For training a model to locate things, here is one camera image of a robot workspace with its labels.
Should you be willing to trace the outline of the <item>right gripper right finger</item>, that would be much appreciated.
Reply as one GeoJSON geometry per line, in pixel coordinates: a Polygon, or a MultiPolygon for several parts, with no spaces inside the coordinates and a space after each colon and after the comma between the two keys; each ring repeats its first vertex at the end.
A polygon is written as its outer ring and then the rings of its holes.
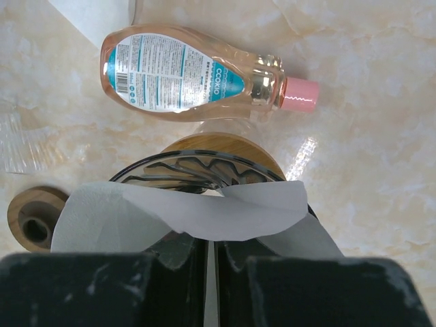
{"type": "Polygon", "coordinates": [[[275,256],[257,239],[214,243],[218,324],[252,326],[253,309],[247,275],[248,258],[275,256]]]}

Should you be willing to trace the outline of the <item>clear ribbed glass dripper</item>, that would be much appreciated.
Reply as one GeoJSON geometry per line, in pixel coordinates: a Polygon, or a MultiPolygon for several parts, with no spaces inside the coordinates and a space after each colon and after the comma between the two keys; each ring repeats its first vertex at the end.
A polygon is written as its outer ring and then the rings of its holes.
{"type": "Polygon", "coordinates": [[[111,182],[203,194],[233,185],[284,178],[243,157],[209,150],[182,150],[146,157],[117,172],[111,182]]]}

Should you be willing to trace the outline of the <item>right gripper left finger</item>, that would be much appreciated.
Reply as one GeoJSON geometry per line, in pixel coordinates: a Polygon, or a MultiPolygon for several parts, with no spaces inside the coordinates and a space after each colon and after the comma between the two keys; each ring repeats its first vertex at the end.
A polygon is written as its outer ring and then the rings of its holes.
{"type": "Polygon", "coordinates": [[[146,251],[153,256],[144,296],[145,326],[204,325],[204,241],[170,232],[146,251]]]}

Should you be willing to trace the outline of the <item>white coffee filter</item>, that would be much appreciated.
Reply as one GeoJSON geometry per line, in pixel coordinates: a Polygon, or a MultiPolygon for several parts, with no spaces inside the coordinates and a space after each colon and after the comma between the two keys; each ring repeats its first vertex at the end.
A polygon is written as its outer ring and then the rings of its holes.
{"type": "Polygon", "coordinates": [[[94,46],[134,21],[134,0],[50,0],[49,3],[94,46]]]}
{"type": "Polygon", "coordinates": [[[258,238],[295,258],[342,253],[309,212],[300,181],[233,185],[198,195],[113,182],[82,185],[54,228],[53,252],[139,252],[174,231],[207,241],[258,238]]]}

